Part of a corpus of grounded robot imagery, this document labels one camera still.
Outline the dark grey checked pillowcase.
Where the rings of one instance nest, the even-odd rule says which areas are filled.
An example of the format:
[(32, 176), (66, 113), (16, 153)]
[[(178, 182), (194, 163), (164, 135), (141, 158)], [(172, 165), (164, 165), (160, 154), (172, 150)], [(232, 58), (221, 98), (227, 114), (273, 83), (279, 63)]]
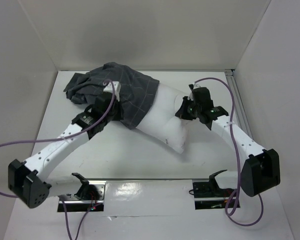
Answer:
[(87, 73), (75, 73), (63, 91), (72, 103), (91, 105), (107, 80), (120, 83), (120, 121), (128, 129), (135, 129), (153, 106), (160, 81), (127, 65), (108, 62)]

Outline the white pillow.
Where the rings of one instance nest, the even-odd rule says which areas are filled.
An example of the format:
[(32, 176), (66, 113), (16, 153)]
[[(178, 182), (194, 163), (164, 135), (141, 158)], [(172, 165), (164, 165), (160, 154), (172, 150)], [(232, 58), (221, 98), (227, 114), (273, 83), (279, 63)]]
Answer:
[(136, 128), (163, 142), (175, 152), (183, 153), (188, 135), (187, 121), (175, 114), (186, 95), (183, 91), (160, 83), (152, 107)]

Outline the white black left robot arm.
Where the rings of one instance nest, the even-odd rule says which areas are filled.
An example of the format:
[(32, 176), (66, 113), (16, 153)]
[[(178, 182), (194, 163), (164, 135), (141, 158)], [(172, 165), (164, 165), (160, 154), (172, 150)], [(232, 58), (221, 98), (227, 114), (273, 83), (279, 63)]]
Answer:
[(99, 190), (77, 172), (61, 180), (47, 181), (52, 171), (72, 152), (100, 133), (111, 121), (121, 116), (118, 92), (103, 92), (94, 104), (85, 108), (59, 136), (59, 141), (47, 145), (24, 161), (13, 160), (8, 166), (8, 188), (30, 209), (41, 205), (48, 197), (72, 194), (78, 200), (91, 197), (96, 201)]

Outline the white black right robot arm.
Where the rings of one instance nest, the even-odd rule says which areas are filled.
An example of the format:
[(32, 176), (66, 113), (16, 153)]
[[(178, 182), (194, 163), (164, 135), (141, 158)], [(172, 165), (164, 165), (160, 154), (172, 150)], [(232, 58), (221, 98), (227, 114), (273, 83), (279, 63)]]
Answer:
[(240, 167), (240, 188), (249, 197), (254, 197), (281, 183), (280, 158), (274, 149), (265, 149), (250, 138), (229, 113), (221, 106), (214, 106), (206, 87), (190, 84), (190, 96), (182, 98), (175, 116), (183, 120), (196, 120), (220, 136), (238, 152), (243, 161)]

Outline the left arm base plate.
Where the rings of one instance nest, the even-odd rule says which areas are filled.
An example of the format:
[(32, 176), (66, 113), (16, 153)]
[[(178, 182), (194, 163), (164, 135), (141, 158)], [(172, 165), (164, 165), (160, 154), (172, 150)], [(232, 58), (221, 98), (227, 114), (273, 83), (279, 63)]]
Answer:
[(89, 186), (77, 193), (63, 196), (66, 211), (69, 213), (103, 212), (106, 181), (90, 180)]

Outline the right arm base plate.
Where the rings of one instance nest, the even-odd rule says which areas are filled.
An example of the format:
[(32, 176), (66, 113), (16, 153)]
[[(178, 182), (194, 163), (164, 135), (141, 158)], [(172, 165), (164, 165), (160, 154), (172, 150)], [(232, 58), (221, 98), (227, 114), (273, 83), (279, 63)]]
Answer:
[(192, 189), (188, 191), (194, 198), (196, 210), (224, 209), (228, 203), (232, 188), (212, 187), (208, 181), (193, 182)]

